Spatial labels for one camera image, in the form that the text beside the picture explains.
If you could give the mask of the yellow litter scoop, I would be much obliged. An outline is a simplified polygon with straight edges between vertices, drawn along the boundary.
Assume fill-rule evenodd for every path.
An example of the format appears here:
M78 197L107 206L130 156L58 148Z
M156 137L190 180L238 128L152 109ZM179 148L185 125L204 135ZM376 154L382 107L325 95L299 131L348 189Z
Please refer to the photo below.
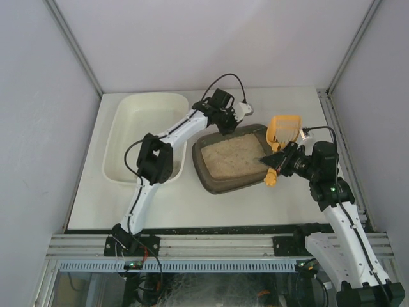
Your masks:
M298 139L301 123L302 118L298 115L277 115L271 119L266 130L266 142L272 150L268 157Z

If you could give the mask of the dark grey litter box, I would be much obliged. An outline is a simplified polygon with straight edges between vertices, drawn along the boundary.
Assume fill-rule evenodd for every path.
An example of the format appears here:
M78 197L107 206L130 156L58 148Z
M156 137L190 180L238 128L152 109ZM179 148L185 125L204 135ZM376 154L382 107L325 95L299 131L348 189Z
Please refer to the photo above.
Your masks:
M226 136L200 137L192 146L192 161L202 186L223 194L263 182L268 166L259 160L273 154L266 131L267 126L252 124Z

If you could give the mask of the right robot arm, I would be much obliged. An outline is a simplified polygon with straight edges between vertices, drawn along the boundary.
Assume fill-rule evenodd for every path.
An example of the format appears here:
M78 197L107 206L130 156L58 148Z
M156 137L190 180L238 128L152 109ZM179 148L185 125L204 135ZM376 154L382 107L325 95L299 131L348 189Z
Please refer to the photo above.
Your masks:
M318 141L311 155L295 142L262 157L274 176L298 175L309 183L310 194L336 234L339 249L318 224L299 227L295 237L318 261L335 286L338 306L399 306L405 298L400 282L393 282L377 259L359 219L355 198L338 175L335 143Z

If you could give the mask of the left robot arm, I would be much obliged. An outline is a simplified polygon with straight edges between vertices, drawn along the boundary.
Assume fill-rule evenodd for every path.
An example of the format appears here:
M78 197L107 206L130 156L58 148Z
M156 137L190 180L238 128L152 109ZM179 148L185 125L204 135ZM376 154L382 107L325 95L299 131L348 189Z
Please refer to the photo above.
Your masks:
M222 135L231 134L252 113L246 99L235 102L230 93L217 88L211 97L193 104L187 115L165 132L147 133L130 145L124 163L137 177L137 187L123 219L112 228L112 236L123 250L134 253L141 245L137 236L144 228L148 205L173 172L174 151L211 125Z

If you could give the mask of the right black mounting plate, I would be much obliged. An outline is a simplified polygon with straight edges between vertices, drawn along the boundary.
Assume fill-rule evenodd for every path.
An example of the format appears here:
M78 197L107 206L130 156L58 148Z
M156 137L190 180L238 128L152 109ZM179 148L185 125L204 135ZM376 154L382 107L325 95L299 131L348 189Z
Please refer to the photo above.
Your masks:
M309 253L296 243L293 236L275 236L272 242L274 255L277 257L309 256Z

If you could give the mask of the black mounting plate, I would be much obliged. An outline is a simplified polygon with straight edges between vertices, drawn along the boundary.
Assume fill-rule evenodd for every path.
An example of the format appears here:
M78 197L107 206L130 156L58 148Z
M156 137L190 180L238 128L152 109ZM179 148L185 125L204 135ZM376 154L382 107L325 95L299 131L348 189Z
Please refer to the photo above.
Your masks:
M114 227L105 240L104 256L158 256L160 237L131 235L121 226Z
M309 256L309 253L296 243L293 236L275 236L272 242L274 255L277 257Z

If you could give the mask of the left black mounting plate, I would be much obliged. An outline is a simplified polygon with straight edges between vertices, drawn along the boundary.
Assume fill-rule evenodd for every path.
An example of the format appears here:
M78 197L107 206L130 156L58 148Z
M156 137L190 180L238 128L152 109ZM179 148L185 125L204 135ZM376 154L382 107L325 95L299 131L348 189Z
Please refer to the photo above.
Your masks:
M114 227L105 240L104 256L158 256L160 237L131 235L121 226Z

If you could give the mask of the aluminium frame rail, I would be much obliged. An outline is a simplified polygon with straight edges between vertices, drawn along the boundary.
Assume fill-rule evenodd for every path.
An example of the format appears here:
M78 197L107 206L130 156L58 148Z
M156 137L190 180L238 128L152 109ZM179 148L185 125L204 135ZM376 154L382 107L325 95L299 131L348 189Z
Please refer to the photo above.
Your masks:
M275 258L273 234L238 235L159 235L158 257L176 259L265 259ZM107 236L104 234L54 235L47 258L101 259Z

